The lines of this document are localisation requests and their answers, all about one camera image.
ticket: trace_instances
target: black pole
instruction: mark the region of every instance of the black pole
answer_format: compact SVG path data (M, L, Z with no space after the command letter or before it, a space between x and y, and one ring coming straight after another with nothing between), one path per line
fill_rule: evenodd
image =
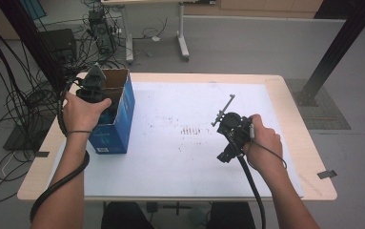
M316 94L364 28L365 0L359 1L355 10L349 15L302 91L294 93L298 105L316 105L314 102Z

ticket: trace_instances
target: finger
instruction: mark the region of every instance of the finger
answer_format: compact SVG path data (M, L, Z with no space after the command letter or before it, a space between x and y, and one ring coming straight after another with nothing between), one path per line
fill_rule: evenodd
M255 129L259 130L260 128L264 128L263 122L262 122L262 117L259 114L252 115L251 119L253 121L253 127Z

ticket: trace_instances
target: black tape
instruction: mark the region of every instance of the black tape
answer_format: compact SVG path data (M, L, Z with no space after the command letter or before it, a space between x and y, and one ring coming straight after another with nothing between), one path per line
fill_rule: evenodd
M334 170L331 170L331 171L327 170L327 171L319 173L318 176L320 179L327 178L327 177L332 178L332 177L336 177L337 173Z
M34 154L35 157L48 157L50 152L39 151Z

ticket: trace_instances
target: table frame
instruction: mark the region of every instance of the table frame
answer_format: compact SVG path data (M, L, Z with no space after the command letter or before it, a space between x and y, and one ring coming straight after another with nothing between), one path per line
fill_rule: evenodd
M126 4L148 4L148 3L168 3L168 2L178 2L179 3L179 31L176 32L176 37L178 38L179 47L182 53L182 57L189 61L189 51L186 45L185 36L183 33L183 14L184 14L184 3L180 0L105 0L102 1L102 5L105 6L115 6L120 9L120 13L123 17L123 30L126 34L126 62L131 64L134 60L133 49L132 49L132 35L129 33L129 23L128 23L128 13Z

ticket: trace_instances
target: white paper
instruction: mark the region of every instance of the white paper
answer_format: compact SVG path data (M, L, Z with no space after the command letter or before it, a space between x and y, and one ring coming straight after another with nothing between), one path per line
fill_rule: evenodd
M132 131L124 155L98 155L90 143L85 172L88 197L247 198L253 192L239 161L222 163L216 157L228 144L213 127L219 110L235 94L226 113L262 115L266 127L281 135L289 177L300 197L284 135L264 85L220 83L133 83ZM54 170L61 157L57 156ZM250 168L260 196L271 192Z

